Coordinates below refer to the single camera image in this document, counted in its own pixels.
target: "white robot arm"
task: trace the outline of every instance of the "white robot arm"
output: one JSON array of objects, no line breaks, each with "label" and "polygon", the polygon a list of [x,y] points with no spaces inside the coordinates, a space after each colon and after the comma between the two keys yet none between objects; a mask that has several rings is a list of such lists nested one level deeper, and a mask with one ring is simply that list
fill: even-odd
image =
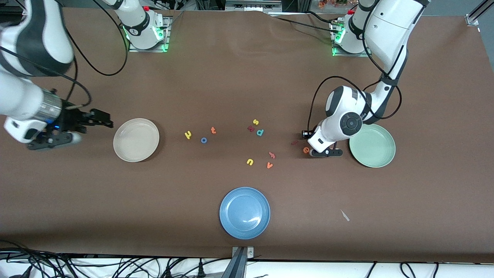
[{"label": "white robot arm", "polygon": [[77,143],[81,137],[72,131],[85,133],[85,126],[113,127],[109,114],[67,109],[74,105],[30,81],[64,74],[74,53],[58,2],[27,0],[25,7],[27,15],[20,24],[0,28],[0,114],[7,116],[5,130],[29,149],[42,149]]},{"label": "white robot arm", "polygon": [[[345,26],[349,28],[345,28],[347,32],[340,42],[341,47],[348,52],[361,52],[364,39],[384,64],[383,74],[372,93],[347,86],[340,86],[330,93],[326,102],[327,118],[314,130],[302,132],[313,147],[312,156],[330,156],[332,149],[329,147],[335,142],[354,136],[362,124],[372,124],[383,118],[388,99],[407,61],[408,38],[427,4],[426,0],[362,0],[355,14],[345,17]],[[359,31],[364,24],[365,30]]]},{"label": "white robot arm", "polygon": [[138,49],[149,49],[163,40],[157,29],[163,26],[163,16],[150,9],[144,10],[139,0],[103,0],[115,10],[127,36]]}]

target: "white plate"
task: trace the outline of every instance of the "white plate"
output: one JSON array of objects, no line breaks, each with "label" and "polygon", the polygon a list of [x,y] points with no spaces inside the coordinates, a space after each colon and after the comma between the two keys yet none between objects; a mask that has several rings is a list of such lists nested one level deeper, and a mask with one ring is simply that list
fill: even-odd
[{"label": "white plate", "polygon": [[113,137],[113,149],[119,158],[127,162],[139,162],[148,158],[158,147],[160,132],[153,122],[132,119],[119,127]]}]

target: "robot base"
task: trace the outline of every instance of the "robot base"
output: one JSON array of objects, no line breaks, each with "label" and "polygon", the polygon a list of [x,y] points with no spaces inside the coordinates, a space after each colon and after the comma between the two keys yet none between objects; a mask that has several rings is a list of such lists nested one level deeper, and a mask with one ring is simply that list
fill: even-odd
[{"label": "robot base", "polygon": [[[338,18],[338,20],[333,20],[331,23],[329,23],[329,29],[330,30],[337,30],[341,32],[341,29],[343,27],[344,22],[343,22],[343,17]],[[367,54],[365,51],[362,51],[360,53],[349,53],[343,50],[339,44],[336,43],[336,40],[339,39],[338,36],[341,34],[339,33],[331,33],[331,47],[332,47],[332,53],[333,56],[346,56],[346,57],[367,57]]]},{"label": "robot base", "polygon": [[163,29],[157,30],[157,35],[162,36],[163,39],[160,40],[154,47],[149,49],[139,49],[136,48],[132,43],[129,45],[129,52],[148,52],[148,53],[162,53],[168,52],[168,45],[170,43],[170,34],[171,34],[171,24],[173,22],[173,16],[163,16]]}]

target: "metal bracket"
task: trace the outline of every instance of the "metal bracket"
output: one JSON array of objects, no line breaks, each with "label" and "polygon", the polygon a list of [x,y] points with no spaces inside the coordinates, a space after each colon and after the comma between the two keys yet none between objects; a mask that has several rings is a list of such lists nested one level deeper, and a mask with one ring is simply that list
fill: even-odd
[{"label": "metal bracket", "polygon": [[[234,246],[232,248],[232,257],[235,255],[235,251],[237,251],[237,249],[239,249],[240,247],[238,246]],[[254,257],[254,246],[248,246],[247,247],[247,258],[248,259],[252,259]]]},{"label": "metal bracket", "polygon": [[466,24],[468,26],[477,26],[477,25],[479,25],[479,21],[478,20],[475,20],[473,22],[470,21],[470,15],[469,14],[465,15],[465,22],[466,22]]}]

